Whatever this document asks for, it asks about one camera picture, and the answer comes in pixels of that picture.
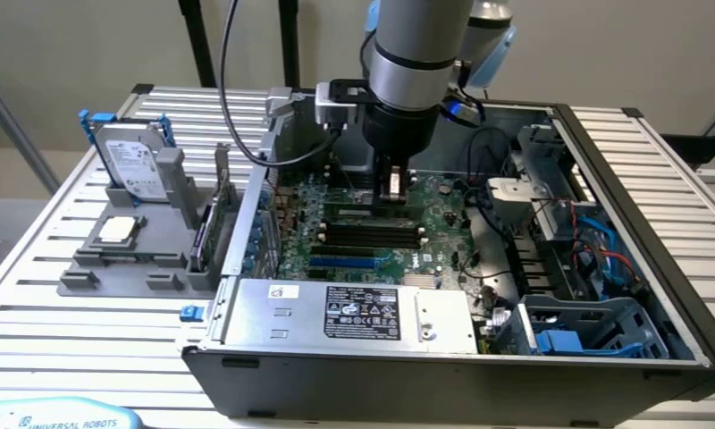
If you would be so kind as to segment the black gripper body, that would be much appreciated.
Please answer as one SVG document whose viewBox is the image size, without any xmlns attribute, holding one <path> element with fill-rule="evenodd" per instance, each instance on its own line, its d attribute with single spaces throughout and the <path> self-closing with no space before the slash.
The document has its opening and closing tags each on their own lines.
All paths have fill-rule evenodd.
<svg viewBox="0 0 715 429">
<path fill-rule="evenodd" d="M 437 106 L 405 111 L 384 104 L 368 105 L 363 118 L 364 140 L 392 165 L 408 167 L 409 158 L 429 145 L 439 115 Z"/>
</svg>

